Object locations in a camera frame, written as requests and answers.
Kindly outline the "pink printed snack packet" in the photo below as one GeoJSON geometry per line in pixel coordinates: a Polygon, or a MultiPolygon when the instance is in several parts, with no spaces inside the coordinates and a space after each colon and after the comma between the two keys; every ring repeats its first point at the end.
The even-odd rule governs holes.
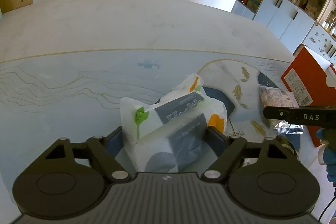
{"type": "MultiPolygon", "coordinates": [[[[285,91],[279,88],[259,85],[260,96],[260,111],[263,114],[263,110],[267,106],[272,107],[299,107],[292,92],[285,91]]],[[[262,117],[263,122],[276,132],[284,131],[289,127],[288,122],[278,119],[269,119],[262,117]]]]}

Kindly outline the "white tissue pack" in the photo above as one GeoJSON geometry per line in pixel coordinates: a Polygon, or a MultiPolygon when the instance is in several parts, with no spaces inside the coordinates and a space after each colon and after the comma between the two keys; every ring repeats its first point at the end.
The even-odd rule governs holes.
{"type": "Polygon", "coordinates": [[[225,132],[227,109],[203,84],[193,73],[153,105],[120,100],[123,143],[137,172],[183,171],[209,150],[203,142],[208,127],[225,132]]]}

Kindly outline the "silver foil snack bag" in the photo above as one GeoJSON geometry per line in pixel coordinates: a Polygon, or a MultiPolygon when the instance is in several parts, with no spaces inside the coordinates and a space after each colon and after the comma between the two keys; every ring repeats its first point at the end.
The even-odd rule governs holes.
{"type": "Polygon", "coordinates": [[[284,120],[276,120],[272,124],[272,129],[275,130],[277,134],[303,134],[304,127],[303,125],[290,124],[284,120]]]}

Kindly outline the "red cardboard shoe box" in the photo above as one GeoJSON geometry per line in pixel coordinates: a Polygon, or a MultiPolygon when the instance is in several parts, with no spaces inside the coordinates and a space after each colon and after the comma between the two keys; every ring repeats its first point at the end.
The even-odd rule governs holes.
{"type": "MultiPolygon", "coordinates": [[[[303,47],[281,76],[288,91],[292,92],[299,106],[335,107],[335,69],[325,58],[308,47],[303,47]]],[[[319,141],[315,132],[322,128],[307,126],[313,144],[319,141]]],[[[330,148],[335,150],[335,127],[327,129],[330,148]]]]}

